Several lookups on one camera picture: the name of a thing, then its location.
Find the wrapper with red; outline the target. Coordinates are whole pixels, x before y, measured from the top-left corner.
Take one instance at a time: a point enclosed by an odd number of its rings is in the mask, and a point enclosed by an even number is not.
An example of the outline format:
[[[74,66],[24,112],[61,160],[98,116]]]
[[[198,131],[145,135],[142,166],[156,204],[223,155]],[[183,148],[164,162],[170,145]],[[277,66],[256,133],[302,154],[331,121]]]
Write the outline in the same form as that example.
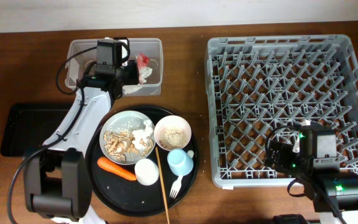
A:
[[[147,82],[146,78],[151,76],[152,69],[149,67],[150,59],[143,53],[136,55],[137,68],[139,72],[139,83],[142,85]]]

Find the grey plate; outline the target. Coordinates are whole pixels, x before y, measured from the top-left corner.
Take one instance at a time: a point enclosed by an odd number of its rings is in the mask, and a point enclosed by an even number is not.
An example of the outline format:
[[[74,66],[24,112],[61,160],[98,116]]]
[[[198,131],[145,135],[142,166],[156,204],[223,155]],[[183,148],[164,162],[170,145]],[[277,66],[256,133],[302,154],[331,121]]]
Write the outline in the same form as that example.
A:
[[[151,120],[148,116],[146,116],[145,114],[138,112],[138,111],[123,111],[123,112],[119,112],[115,115],[113,115],[112,117],[110,117],[105,124],[103,125],[103,127],[101,128],[101,132],[99,135],[99,144],[101,146],[101,140],[102,140],[102,136],[104,134],[105,131],[113,131],[113,132],[121,132],[121,131],[129,131],[129,132],[133,132],[134,130],[138,130],[138,129],[144,129],[145,125],[144,125],[144,121],[145,120]],[[103,154],[110,159],[111,161],[113,161],[105,152],[105,150],[103,149],[103,147],[101,146],[102,152]],[[132,165],[132,164],[121,164],[119,162],[115,162],[116,164],[120,164],[120,165]]]

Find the food scraps pile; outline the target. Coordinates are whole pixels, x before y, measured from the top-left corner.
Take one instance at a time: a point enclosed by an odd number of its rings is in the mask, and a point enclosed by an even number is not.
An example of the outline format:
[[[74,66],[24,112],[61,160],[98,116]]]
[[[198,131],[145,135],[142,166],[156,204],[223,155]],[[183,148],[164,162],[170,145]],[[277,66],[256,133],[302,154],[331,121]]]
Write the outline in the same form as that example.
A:
[[[155,146],[154,139],[151,136],[142,137],[141,132],[142,130],[116,133],[105,131],[101,146],[113,161],[121,164],[134,164],[146,158]]]

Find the pink bowl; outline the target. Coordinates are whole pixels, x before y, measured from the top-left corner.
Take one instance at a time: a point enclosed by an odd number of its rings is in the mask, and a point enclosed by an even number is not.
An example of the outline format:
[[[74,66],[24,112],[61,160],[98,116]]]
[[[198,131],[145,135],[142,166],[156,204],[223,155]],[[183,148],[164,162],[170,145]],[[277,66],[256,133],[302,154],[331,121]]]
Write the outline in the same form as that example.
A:
[[[155,125],[154,138],[158,146],[166,151],[183,149],[191,140],[191,127],[180,116],[166,116]]]

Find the orange carrot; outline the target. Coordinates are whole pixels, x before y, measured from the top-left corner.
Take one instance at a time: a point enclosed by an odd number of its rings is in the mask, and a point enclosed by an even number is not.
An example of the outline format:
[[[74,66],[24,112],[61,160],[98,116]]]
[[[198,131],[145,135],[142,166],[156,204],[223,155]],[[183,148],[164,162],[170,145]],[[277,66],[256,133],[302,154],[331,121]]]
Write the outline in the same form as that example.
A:
[[[115,164],[114,162],[110,161],[106,157],[100,157],[97,161],[97,165],[102,168],[103,170],[116,174],[119,177],[122,177],[123,179],[129,180],[129,181],[136,181],[137,177],[129,172],[128,170],[125,170],[121,166]]]

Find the white cup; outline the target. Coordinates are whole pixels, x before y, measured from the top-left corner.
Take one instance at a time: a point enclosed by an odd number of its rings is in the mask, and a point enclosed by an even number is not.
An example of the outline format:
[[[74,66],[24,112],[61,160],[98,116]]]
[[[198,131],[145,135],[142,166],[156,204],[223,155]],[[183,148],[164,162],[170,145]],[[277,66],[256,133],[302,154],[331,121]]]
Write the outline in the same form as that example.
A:
[[[139,160],[134,167],[137,181],[142,185],[153,185],[159,178],[159,169],[150,159]]]

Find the light blue cup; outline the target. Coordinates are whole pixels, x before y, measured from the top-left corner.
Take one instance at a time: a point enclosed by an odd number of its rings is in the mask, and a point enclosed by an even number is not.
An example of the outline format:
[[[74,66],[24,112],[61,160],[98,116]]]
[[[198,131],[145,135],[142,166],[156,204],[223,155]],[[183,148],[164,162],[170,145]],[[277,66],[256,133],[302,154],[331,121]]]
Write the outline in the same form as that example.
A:
[[[170,170],[177,176],[188,175],[194,166],[193,159],[182,149],[174,149],[168,153],[167,162]]]

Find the white plastic fork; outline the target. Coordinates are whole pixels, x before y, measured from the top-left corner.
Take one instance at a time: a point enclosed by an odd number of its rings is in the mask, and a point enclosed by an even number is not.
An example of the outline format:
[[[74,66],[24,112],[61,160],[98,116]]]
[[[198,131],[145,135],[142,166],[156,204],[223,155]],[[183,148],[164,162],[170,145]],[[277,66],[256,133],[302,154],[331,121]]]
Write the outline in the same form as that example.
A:
[[[179,175],[177,180],[173,182],[172,187],[170,189],[170,198],[175,199],[181,189],[181,182],[182,182],[183,176]]]

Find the white napkin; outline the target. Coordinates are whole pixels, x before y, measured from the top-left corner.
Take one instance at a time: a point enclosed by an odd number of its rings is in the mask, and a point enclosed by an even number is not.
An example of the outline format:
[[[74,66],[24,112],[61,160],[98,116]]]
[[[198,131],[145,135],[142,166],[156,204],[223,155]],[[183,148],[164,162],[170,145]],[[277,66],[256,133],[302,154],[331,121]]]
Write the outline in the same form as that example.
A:
[[[134,147],[137,150],[149,150],[154,146],[154,127],[151,120],[144,121],[144,129],[134,130],[132,135],[134,140],[132,141]]]

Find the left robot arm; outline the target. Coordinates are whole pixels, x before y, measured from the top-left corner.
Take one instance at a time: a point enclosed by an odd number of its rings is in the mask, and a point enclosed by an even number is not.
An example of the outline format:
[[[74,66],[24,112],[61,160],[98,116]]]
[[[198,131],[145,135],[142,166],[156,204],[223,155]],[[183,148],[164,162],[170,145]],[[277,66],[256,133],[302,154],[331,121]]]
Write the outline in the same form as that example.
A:
[[[90,205],[86,151],[99,122],[122,96],[123,86],[139,81],[135,64],[128,63],[128,38],[101,39],[94,49],[96,60],[76,78],[76,100],[69,112],[17,169],[24,173],[28,211],[57,223],[104,223]]]

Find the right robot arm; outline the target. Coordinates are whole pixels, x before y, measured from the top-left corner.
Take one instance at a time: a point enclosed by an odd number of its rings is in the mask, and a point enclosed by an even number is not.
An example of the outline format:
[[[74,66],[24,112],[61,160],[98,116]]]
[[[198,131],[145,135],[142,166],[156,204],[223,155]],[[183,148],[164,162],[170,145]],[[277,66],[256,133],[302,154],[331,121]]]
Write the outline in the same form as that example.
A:
[[[274,141],[273,129],[265,142],[265,165],[292,176],[303,185],[301,197],[313,202],[320,223],[358,223],[358,175],[340,171],[334,131],[319,123],[289,125],[298,144]]]

